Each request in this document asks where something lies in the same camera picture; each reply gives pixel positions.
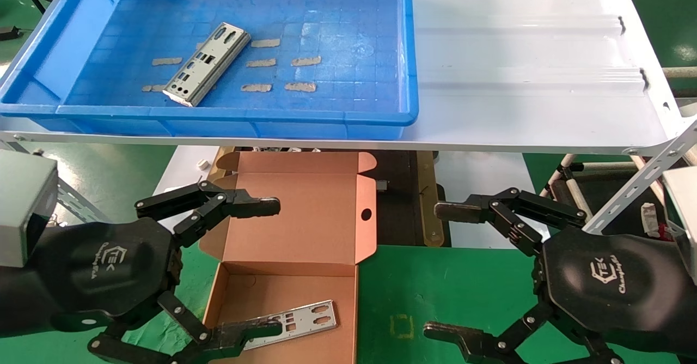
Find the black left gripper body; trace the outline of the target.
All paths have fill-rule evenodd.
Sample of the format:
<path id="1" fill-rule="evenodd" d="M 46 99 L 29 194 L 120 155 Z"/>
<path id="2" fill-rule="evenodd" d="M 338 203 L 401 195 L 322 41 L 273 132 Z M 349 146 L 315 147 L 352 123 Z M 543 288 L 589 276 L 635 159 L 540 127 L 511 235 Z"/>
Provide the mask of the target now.
<path id="1" fill-rule="evenodd" d="M 2 267 L 1 335 L 138 329 L 181 268 L 179 244 L 150 218 L 48 228 L 24 267 Z"/>

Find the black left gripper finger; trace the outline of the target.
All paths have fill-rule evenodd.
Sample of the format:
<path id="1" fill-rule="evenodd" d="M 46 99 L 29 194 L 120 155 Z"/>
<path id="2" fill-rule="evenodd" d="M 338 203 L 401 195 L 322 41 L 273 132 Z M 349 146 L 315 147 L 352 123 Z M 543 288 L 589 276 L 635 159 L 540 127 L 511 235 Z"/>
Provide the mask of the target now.
<path id="1" fill-rule="evenodd" d="M 209 363 L 226 357 L 238 357 L 251 339 L 280 335 L 282 325 L 269 319 L 204 326 L 176 296 L 167 290 L 157 302 L 172 320 L 184 329 L 192 341 L 181 351 L 168 354 L 123 342 L 125 327 L 112 324 L 89 343 L 89 352 L 110 363 Z"/>
<path id="2" fill-rule="evenodd" d="M 180 247 L 190 247 L 227 217 L 247 219 L 280 213 L 280 200 L 251 197 L 245 189 L 225 190 L 207 180 L 139 200 L 137 217 L 164 220 L 190 211 L 173 228 Z"/>

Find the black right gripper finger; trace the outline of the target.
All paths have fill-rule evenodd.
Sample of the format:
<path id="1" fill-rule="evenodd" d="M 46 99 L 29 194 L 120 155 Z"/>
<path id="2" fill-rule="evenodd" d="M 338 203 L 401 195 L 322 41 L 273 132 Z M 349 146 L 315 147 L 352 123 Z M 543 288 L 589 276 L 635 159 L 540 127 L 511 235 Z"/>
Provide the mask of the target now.
<path id="1" fill-rule="evenodd" d="M 515 187 L 493 196 L 474 193 L 461 203 L 440 201 L 434 215 L 448 222 L 489 223 L 528 257 L 542 252 L 543 238 L 523 218 L 557 229 L 582 228 L 586 218 L 583 210 Z"/>
<path id="2" fill-rule="evenodd" d="M 472 327 L 456 326 L 435 321 L 427 322 L 424 335 L 428 339 L 455 344 L 467 363 L 525 363 L 516 349 L 531 335 L 557 315 L 558 310 L 540 301 L 501 335 L 495 336 Z M 623 363 L 596 333 L 581 335 L 588 356 L 564 363 Z"/>

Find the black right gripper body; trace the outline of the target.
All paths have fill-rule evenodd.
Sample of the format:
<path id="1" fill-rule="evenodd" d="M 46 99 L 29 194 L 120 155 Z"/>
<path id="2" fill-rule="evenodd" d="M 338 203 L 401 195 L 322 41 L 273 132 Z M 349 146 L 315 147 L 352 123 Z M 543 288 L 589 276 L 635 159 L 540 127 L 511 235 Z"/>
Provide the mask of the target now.
<path id="1" fill-rule="evenodd" d="M 537 274 L 551 324 L 573 342 L 695 356 L 696 287 L 674 243 L 568 227 L 543 242 Z"/>

